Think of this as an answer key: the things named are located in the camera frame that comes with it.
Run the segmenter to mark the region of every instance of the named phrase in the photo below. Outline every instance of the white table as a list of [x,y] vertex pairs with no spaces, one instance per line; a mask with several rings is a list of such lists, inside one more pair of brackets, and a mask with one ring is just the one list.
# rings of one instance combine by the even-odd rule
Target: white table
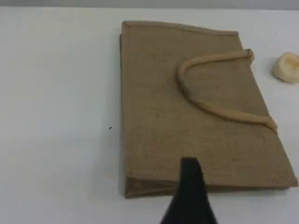
[[[299,176],[299,84],[270,75],[299,11],[0,7],[1,224],[159,223],[170,197],[119,194],[123,20],[238,30]],[[209,197],[220,224],[298,222],[299,189]]]

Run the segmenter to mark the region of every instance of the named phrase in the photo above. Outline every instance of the rope handle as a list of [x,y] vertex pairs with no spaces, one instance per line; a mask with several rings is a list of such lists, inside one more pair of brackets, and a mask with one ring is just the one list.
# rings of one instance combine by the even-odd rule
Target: rope handle
[[241,58],[250,58],[254,60],[254,54],[250,49],[242,51],[234,51],[222,54],[213,54],[207,56],[195,57],[184,61],[178,68],[178,82],[182,88],[184,96],[199,109],[209,112],[218,117],[234,120],[244,123],[261,124],[267,128],[277,132],[277,124],[270,116],[259,116],[251,113],[230,110],[218,105],[214,105],[207,101],[201,100],[196,93],[194,93],[187,85],[186,71],[195,65],[204,63],[220,62]]

